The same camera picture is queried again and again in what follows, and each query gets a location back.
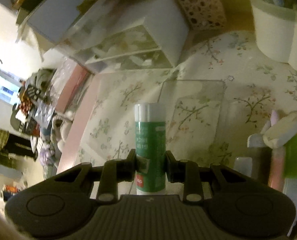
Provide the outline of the green white glue stick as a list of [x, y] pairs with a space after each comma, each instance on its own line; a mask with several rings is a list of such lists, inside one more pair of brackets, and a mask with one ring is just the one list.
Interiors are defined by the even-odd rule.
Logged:
[[163, 168], [166, 148], [166, 113], [160, 103], [141, 103], [134, 106], [136, 194], [165, 193]]

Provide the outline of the clear plastic drawer tray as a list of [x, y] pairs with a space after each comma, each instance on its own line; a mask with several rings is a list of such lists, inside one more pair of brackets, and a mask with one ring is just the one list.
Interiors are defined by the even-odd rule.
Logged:
[[219, 80], [136, 82], [138, 103], [160, 103], [166, 111], [166, 149], [176, 159], [204, 163], [217, 136], [226, 86]]

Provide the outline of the pink highlighter pen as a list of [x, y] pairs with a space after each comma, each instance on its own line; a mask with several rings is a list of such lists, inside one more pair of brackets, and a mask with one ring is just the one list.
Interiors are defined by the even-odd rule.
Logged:
[[282, 192], [284, 186], [285, 147], [272, 150], [268, 186]]

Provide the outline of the green cap highlighter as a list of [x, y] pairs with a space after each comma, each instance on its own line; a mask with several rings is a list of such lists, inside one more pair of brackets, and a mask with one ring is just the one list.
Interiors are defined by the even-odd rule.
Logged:
[[295, 205], [297, 220], [297, 135], [286, 143], [283, 194]]

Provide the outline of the grey blue pen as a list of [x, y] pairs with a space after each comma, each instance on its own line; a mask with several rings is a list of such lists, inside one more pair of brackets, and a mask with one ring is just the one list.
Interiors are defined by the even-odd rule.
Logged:
[[245, 176], [252, 176], [253, 160], [251, 157], [236, 157], [233, 169]]

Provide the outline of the floral tablecloth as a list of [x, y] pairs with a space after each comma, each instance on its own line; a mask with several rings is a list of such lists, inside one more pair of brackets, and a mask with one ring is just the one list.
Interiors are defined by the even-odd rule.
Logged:
[[297, 71], [266, 57], [250, 31], [203, 41], [171, 69], [97, 74], [78, 109], [59, 170], [100, 166], [135, 148], [134, 107], [161, 102], [167, 111], [167, 149], [201, 166], [233, 166], [255, 156], [247, 138], [272, 111], [297, 111]]

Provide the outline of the pink book stack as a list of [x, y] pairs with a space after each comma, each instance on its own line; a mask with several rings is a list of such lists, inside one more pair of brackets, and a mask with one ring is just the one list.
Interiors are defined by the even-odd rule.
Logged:
[[50, 83], [51, 105], [57, 113], [64, 113], [72, 102], [77, 91], [90, 76], [87, 68], [80, 66], [72, 59], [65, 59], [57, 68]]

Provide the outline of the white desktop drawer organizer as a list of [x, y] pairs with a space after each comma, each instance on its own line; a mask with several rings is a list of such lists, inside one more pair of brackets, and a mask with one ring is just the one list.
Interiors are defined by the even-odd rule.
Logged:
[[93, 73], [169, 69], [177, 65], [188, 32], [175, 0], [98, 0], [56, 47]]

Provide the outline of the white storage box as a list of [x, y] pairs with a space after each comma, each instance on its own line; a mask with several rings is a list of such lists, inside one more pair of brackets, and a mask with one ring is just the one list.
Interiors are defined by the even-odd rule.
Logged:
[[27, 24], [39, 35], [57, 44], [80, 16], [84, 0], [44, 0], [29, 15]]

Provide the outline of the pink perforated pen cup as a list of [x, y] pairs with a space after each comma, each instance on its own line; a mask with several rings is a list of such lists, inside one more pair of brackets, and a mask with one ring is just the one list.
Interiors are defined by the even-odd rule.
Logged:
[[215, 30], [227, 22], [221, 0], [176, 0], [193, 30]]

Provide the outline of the white flower-shaped pen holder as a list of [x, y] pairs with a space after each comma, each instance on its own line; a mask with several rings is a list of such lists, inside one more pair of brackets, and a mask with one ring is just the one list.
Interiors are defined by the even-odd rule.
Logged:
[[297, 0], [250, 0], [250, 3], [260, 51], [297, 71]]

